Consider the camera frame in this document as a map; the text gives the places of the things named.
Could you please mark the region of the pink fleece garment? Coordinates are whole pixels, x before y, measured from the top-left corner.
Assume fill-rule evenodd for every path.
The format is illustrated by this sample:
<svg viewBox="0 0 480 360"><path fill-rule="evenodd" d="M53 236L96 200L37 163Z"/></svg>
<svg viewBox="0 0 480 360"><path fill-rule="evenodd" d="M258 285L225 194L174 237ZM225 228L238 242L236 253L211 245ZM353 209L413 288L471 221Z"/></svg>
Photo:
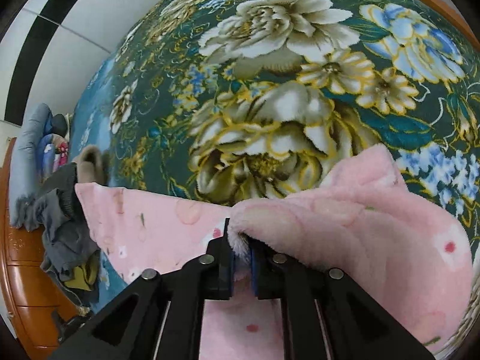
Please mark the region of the pink fleece garment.
<svg viewBox="0 0 480 360"><path fill-rule="evenodd" d="M95 183L76 195L91 238L126 282L172 272L227 236L238 258L231 301L210 301L201 359L280 359L277 301L249 287L247 239L315 268L338 267L431 352L457 331L473 264L461 223L410 193L404 165L377 144L337 163L316 189L232 207Z"/></svg>

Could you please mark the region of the dark grey clothes pile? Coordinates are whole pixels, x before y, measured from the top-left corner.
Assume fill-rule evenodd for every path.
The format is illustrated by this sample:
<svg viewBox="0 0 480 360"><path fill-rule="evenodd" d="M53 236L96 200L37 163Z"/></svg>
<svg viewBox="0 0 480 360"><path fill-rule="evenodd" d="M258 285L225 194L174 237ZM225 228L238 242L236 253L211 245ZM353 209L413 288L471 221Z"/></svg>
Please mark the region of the dark grey clothes pile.
<svg viewBox="0 0 480 360"><path fill-rule="evenodd" d="M86 218L76 195L77 165L70 163L53 173L36 197L34 216L43 226L44 257L41 269L73 305L89 306L98 297L93 291L70 289L64 281L72 278L74 267L98 256L98 246L89 236Z"/></svg>

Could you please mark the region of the olive yellow garment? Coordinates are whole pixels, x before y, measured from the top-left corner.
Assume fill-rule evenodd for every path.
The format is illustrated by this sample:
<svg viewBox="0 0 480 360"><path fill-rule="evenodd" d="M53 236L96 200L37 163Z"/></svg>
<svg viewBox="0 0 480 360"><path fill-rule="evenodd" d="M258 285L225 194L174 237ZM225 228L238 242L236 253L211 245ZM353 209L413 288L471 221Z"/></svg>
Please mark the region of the olive yellow garment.
<svg viewBox="0 0 480 360"><path fill-rule="evenodd" d="M89 260L72 270L72 278L64 281L64 285L70 289L93 291L99 270L98 256L92 255Z"/></svg>

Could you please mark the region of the beige fleece garment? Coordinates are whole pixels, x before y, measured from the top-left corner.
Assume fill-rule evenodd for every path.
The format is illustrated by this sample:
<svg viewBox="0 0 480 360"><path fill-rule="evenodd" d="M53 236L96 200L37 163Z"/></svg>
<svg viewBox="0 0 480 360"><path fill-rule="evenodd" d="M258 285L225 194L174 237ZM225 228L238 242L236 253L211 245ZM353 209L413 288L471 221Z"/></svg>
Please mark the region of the beige fleece garment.
<svg viewBox="0 0 480 360"><path fill-rule="evenodd" d="M103 157L96 145L87 145L72 162L76 164L78 183L106 184L107 174L103 167Z"/></svg>

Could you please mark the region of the floral green blue blanket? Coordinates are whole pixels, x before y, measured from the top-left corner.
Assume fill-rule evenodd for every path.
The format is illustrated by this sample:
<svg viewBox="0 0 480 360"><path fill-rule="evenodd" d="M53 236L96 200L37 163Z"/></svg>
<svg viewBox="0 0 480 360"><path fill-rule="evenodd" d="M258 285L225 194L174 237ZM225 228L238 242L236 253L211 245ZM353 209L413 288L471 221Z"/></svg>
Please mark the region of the floral green blue blanket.
<svg viewBox="0 0 480 360"><path fill-rule="evenodd" d="M107 183L232 206L382 143L479 258L479 48L420 0L160 0L81 95Z"/></svg>

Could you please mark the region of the folded colourful floral bedding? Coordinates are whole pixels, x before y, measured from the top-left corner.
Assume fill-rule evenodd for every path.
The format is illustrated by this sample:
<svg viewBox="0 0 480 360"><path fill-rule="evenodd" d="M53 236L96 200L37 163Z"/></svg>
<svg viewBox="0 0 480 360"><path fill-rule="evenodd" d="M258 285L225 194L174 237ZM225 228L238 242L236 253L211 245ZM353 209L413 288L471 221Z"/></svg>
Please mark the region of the folded colourful floral bedding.
<svg viewBox="0 0 480 360"><path fill-rule="evenodd" d="M68 119L62 115L49 115L36 151L36 170L41 183L68 162Z"/></svg>

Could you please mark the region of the folded grey blue quilt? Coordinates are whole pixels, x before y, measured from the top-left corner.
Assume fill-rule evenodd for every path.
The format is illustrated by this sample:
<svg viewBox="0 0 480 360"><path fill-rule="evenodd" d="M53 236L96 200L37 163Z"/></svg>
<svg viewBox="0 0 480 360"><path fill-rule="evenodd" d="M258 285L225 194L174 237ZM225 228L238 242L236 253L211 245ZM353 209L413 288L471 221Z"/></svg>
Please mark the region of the folded grey blue quilt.
<svg viewBox="0 0 480 360"><path fill-rule="evenodd" d="M45 103L38 104L23 122L11 153L8 200L10 225L14 228L23 226L25 205L40 186L36 150L50 116L50 108Z"/></svg>

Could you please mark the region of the orange wooden bed frame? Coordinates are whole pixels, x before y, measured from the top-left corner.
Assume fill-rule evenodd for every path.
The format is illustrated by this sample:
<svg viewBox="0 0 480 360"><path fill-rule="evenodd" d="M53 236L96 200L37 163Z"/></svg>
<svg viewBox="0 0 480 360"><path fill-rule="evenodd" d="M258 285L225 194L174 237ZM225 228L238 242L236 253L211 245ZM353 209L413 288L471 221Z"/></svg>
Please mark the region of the orange wooden bed frame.
<svg viewBox="0 0 480 360"><path fill-rule="evenodd" d="M43 228L28 232L10 225L8 185L15 141L10 140L1 166L1 295L26 354L30 359L47 359L59 347L51 313L69 320L78 311L40 268Z"/></svg>

